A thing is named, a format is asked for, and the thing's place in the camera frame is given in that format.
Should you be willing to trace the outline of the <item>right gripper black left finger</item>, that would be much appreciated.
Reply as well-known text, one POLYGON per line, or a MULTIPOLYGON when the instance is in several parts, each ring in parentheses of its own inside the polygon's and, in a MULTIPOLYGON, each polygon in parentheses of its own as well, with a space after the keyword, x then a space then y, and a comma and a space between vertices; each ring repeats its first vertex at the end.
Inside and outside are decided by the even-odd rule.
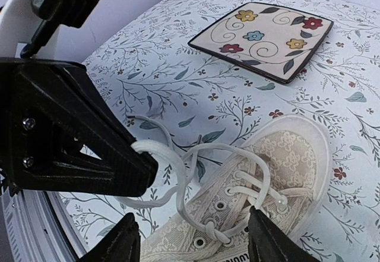
POLYGON ((79 261, 139 262, 141 237, 138 223, 127 213, 106 236, 79 261))

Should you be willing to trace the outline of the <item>white shoelace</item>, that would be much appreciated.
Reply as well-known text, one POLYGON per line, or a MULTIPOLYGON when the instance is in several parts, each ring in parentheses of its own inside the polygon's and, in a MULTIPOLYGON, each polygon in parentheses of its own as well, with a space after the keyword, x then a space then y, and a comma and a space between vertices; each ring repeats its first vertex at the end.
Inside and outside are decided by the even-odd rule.
POLYGON ((271 176, 268 165, 261 159, 259 156, 238 148, 234 146, 230 146, 228 144, 222 143, 202 143, 198 144, 192 148, 190 148, 183 156, 179 156, 175 151, 172 143, 172 139, 170 136, 169 130, 160 122, 155 119, 151 119, 147 116, 143 115, 130 115, 132 119, 142 119, 147 121, 157 127, 159 127, 166 136, 167 144, 159 143, 154 140, 141 140, 137 141, 132 145, 132 148, 138 153, 142 153, 147 151, 151 154, 155 154, 161 159, 168 162, 168 164, 173 168, 176 172, 177 177, 177 185, 175 187, 170 188, 161 198, 153 201, 140 201, 133 200, 128 197, 116 196, 115 198, 122 204, 134 208, 134 209, 146 209, 146 208, 157 208, 168 203, 173 195, 176 196, 176 209, 180 216, 185 220, 188 224, 190 224, 193 228, 200 232, 204 232, 207 236, 213 241, 220 241, 223 244, 228 244, 230 242, 230 238, 233 235, 236 235, 238 232, 242 231, 248 224, 249 218, 246 217, 239 224, 234 226, 231 229, 228 229, 224 232, 221 232, 216 229, 214 223, 209 221, 206 224, 201 224, 195 221, 186 211, 185 208, 185 191, 188 184, 192 181, 195 173, 196 163, 198 152, 204 149, 219 149, 219 150, 227 150, 233 154, 238 154, 243 156, 254 163, 256 163, 263 171, 263 180, 258 180, 253 176, 239 171, 237 173, 237 177, 239 179, 244 179, 251 183, 252 185, 258 187, 260 189, 259 192, 251 190, 247 187, 231 187, 231 191, 237 191, 242 194, 246 194, 248 196, 248 201, 252 206, 257 209, 260 209, 266 196, 270 195, 275 199, 275 204, 277 206, 278 211, 285 211, 287 209, 287 198, 284 195, 279 194, 276 190, 270 187, 271 176))

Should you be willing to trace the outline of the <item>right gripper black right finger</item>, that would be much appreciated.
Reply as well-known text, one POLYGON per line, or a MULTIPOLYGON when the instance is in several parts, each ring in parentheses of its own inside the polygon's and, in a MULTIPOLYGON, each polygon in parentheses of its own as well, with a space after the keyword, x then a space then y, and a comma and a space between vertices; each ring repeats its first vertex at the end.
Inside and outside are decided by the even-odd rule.
POLYGON ((297 246, 261 210, 250 208, 248 222, 250 261, 308 262, 317 259, 297 246))

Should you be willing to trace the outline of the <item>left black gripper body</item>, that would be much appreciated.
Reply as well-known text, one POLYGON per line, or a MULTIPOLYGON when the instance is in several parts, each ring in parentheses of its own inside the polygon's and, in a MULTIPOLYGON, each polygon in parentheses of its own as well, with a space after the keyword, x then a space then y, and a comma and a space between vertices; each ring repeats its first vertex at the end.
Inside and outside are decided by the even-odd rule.
POLYGON ((10 184, 116 194, 118 132, 83 64, 1 59, 1 166, 10 184))

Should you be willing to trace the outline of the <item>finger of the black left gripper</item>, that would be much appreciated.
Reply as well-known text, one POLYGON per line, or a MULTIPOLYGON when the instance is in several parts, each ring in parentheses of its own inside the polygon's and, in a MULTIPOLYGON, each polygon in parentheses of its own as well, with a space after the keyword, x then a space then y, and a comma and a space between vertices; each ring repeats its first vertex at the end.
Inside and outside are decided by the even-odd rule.
POLYGON ((11 179, 27 190, 139 197, 157 162, 109 109, 82 65, 23 63, 12 72, 11 179))

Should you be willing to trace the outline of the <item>white lace sneaker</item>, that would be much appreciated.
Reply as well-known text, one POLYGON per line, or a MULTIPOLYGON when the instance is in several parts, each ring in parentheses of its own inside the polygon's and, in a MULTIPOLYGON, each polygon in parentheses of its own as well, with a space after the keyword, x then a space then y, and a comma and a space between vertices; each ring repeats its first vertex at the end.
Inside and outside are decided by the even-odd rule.
POLYGON ((188 202, 143 243, 142 261, 248 261, 251 207, 297 240, 328 185, 322 128, 299 115, 273 119, 232 148, 188 202))

